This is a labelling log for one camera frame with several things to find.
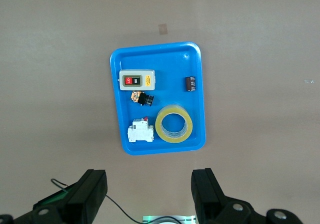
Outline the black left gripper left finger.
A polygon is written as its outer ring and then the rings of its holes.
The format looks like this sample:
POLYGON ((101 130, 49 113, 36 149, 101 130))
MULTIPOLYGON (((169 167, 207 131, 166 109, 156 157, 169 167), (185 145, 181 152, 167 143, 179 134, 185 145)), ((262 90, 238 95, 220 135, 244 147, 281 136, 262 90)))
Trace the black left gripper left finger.
POLYGON ((87 170, 74 184, 38 201, 30 212, 13 218, 0 216, 2 224, 91 224, 108 191, 104 170, 87 170))

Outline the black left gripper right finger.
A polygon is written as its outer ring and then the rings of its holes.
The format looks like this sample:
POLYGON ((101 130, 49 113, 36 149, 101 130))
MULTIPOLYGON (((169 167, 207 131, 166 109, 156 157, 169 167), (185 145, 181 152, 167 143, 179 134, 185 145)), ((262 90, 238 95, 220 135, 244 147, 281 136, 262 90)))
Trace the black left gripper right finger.
POLYGON ((258 214, 246 201, 227 197, 210 168, 193 170, 191 193, 200 224, 301 224, 292 212, 270 209, 258 214))

